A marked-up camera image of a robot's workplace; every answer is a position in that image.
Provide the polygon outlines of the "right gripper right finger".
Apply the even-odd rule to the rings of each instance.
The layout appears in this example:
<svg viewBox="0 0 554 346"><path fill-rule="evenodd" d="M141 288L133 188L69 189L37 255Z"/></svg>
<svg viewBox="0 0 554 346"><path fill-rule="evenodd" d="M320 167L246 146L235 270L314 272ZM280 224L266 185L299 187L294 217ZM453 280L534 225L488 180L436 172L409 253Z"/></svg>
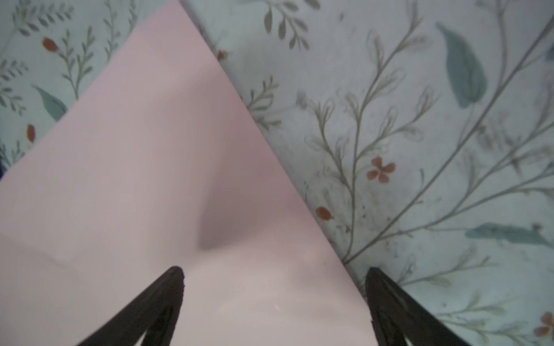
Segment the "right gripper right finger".
<svg viewBox="0 0 554 346"><path fill-rule="evenodd" d="M381 269L369 269L365 288L378 345L468 346Z"/></svg>

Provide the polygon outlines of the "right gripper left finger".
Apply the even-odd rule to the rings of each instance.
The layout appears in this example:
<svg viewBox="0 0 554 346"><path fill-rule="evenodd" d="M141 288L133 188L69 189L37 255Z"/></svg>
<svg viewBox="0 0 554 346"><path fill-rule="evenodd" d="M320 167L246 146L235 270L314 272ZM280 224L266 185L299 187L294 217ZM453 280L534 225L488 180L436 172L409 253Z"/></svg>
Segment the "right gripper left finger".
<svg viewBox="0 0 554 346"><path fill-rule="evenodd" d="M182 268L172 266L81 346L169 346L185 290Z"/></svg>

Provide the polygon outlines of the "pink wrapping paper sheet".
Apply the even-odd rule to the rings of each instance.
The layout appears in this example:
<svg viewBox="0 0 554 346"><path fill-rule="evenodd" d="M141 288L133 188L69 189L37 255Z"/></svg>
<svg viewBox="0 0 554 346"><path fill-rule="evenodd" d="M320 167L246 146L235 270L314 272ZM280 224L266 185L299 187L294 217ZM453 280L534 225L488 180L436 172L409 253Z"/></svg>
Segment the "pink wrapping paper sheet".
<svg viewBox="0 0 554 346"><path fill-rule="evenodd" d="M369 310L183 6L1 181L1 344L75 345L172 266L174 345L375 345Z"/></svg>

